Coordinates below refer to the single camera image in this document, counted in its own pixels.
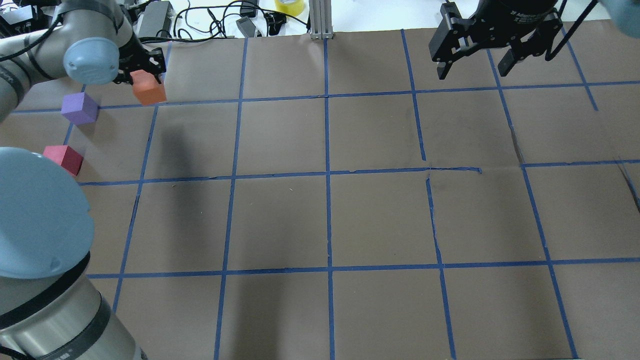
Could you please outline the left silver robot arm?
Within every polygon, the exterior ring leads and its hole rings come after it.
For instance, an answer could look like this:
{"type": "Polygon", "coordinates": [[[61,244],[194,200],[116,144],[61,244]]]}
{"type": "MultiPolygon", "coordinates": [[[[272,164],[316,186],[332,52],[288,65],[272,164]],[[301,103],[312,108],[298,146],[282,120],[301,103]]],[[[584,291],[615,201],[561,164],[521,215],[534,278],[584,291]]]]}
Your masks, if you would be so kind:
{"type": "MultiPolygon", "coordinates": [[[[60,0],[49,27],[1,39],[1,120],[35,85],[158,81],[148,50],[115,0],[60,0]]],[[[68,145],[1,148],[1,353],[11,360],[146,360],[89,280],[95,223],[68,145]]]]}

